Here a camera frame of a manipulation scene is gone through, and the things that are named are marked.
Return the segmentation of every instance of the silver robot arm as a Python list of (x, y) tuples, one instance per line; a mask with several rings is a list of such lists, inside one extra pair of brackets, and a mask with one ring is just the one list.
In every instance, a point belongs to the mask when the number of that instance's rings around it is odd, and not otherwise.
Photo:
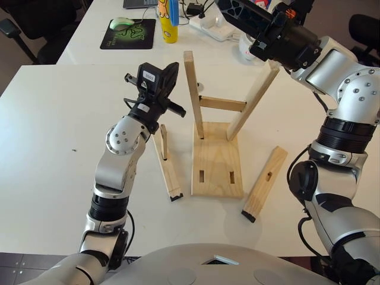
[(168, 99), (177, 76), (177, 62), (160, 70), (142, 64), (138, 77), (125, 80), (137, 86), (137, 100), (128, 115), (106, 134), (106, 149), (95, 172), (94, 195), (77, 254), (70, 255), (27, 285), (100, 284), (109, 270), (117, 269), (124, 258), (128, 232), (124, 229), (127, 205), (136, 175), (137, 161), (145, 143), (167, 109), (185, 116), (186, 111)]
[(327, 111), (309, 160), (290, 176), (292, 193), (305, 206), (343, 284), (379, 279), (380, 219), (354, 207), (365, 148), (380, 120), (380, 69), (329, 37), (302, 24), (314, 0), (278, 4), (272, 14), (247, 0), (216, 0), (225, 19), (256, 39), (250, 52), (280, 62), (291, 77), (337, 103)]

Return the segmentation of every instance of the computer mouse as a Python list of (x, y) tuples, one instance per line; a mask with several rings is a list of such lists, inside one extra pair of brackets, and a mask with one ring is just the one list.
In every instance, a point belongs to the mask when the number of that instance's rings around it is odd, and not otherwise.
[(111, 21), (111, 23), (109, 24), (109, 27), (113, 31), (122, 31), (122, 30), (128, 29), (128, 27), (130, 27), (134, 23), (135, 23), (134, 20), (118, 17)]

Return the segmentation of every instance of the green mouse pad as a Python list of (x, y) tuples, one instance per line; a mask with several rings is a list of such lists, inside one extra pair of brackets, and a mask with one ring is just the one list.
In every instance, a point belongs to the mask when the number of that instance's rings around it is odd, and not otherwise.
[(101, 49), (151, 49), (153, 47), (155, 19), (133, 19), (135, 23), (123, 31), (107, 28)]

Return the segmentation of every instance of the yellow water bottle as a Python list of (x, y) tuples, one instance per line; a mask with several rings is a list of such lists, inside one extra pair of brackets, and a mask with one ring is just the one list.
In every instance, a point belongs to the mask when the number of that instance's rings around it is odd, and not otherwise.
[(178, 0), (159, 0), (159, 16), (162, 37), (166, 43), (178, 39)]

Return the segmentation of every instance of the white desk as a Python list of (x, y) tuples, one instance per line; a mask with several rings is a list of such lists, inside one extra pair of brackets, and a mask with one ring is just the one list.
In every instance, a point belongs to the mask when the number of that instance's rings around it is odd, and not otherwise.
[[(123, 0), (94, 0), (86, 12), (77, 31), (64, 50), (58, 64), (141, 64), (158, 61), (168, 64), (182, 61), (184, 50), (193, 50), (196, 62), (212, 64), (245, 64), (239, 55), (238, 44), (231, 41), (220, 43), (190, 25), (178, 27), (178, 41), (167, 44), (162, 39), (160, 20), (156, 21), (153, 49), (151, 50), (101, 50), (111, 19), (116, 17), (141, 18), (144, 9), (123, 9)], [(154, 9), (149, 9), (145, 18), (155, 18)]]
[[(229, 68), (198, 64), (198, 81), (205, 85), (202, 94), (243, 99), (257, 71), (248, 75), (249, 66), (235, 66), (235, 76), (228, 78)], [(135, 74), (137, 65), (21, 67), (0, 98), (0, 252), (66, 255), (77, 250), (105, 133), (128, 112), (122, 98), (137, 93), (124, 82), (127, 72)], [(183, 119), (170, 112), (160, 119), (169, 132), (184, 197), (170, 202), (150, 141), (138, 162), (129, 202), (137, 228), (128, 255), (197, 242), (247, 246), (277, 256), (310, 255), (296, 230), (302, 207), (288, 190), (285, 175), (324, 121), (311, 92), (281, 71), (238, 135), (246, 194), (276, 145), (289, 152), (254, 224), (240, 213), (246, 197), (241, 201), (190, 197), (194, 118), (183, 64), (171, 99), (188, 111)], [(207, 109), (204, 120), (228, 122), (233, 115)], [(380, 215), (379, 133), (376, 130), (367, 148), (369, 158), (354, 199), (356, 206), (376, 215)], [(305, 225), (305, 236), (325, 252), (312, 223)]]

